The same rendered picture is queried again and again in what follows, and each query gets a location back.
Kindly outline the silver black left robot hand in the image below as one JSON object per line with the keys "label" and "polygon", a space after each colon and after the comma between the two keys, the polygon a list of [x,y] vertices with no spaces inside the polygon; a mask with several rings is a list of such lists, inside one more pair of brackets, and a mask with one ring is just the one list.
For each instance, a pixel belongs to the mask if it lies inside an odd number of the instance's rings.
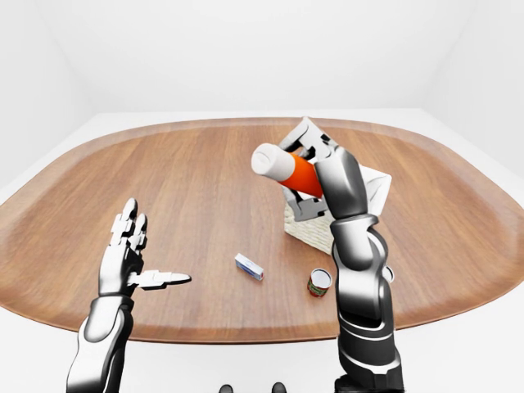
{"label": "silver black left robot hand", "polygon": [[131,296],[137,287],[157,290],[192,280],[185,273],[142,269],[142,250],[147,246],[147,217],[138,213],[135,199],[128,199],[123,211],[115,217],[111,233],[100,267],[100,296]]}

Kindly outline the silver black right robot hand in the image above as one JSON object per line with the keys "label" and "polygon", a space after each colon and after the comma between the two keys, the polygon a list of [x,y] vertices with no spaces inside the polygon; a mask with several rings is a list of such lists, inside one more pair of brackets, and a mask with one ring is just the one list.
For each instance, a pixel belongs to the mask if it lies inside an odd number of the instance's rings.
{"label": "silver black right robot hand", "polygon": [[303,118],[279,146],[300,158],[295,178],[282,186],[295,221],[316,219],[327,210],[336,219],[368,212],[358,161],[311,119]]}

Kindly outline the red ketchup bottle white cap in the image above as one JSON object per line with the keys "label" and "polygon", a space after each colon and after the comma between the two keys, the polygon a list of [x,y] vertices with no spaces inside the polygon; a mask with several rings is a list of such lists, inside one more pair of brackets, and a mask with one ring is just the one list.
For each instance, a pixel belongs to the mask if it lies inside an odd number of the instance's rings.
{"label": "red ketchup bottle white cap", "polygon": [[256,174],[271,178],[292,190],[313,197],[323,195],[314,166],[276,145],[259,145],[251,156],[251,168]]}

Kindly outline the white woven basket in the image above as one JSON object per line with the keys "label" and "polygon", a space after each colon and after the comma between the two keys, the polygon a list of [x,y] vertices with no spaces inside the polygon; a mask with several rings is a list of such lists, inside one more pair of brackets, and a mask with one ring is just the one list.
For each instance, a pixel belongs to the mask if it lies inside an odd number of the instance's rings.
{"label": "white woven basket", "polygon": [[[337,143],[310,118],[304,117],[279,143],[279,146],[287,152],[292,152],[300,147],[302,151],[299,156],[314,165],[329,157],[334,152]],[[366,188],[368,212],[379,216],[386,204],[392,177],[363,165],[359,168]],[[333,243],[330,225],[334,218],[325,200],[291,190],[288,187],[283,187],[282,191],[287,202],[284,209],[285,232],[330,254]]]}

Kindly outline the red green tin can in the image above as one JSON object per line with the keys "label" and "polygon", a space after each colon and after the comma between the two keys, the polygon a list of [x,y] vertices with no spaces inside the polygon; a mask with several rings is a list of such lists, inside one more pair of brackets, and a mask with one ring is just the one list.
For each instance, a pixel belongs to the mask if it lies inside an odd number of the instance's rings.
{"label": "red green tin can", "polygon": [[314,269],[307,283],[309,293],[314,297],[323,297],[332,285],[332,276],[325,269]]}

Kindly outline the small white blue box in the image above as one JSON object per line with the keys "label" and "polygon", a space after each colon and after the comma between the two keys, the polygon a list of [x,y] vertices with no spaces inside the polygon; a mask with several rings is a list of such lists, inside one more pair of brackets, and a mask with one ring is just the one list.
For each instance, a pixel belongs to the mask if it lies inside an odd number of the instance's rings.
{"label": "small white blue box", "polygon": [[252,260],[249,260],[240,253],[236,254],[234,259],[236,266],[239,269],[242,269],[256,280],[261,281],[264,278],[264,269],[254,263]]}

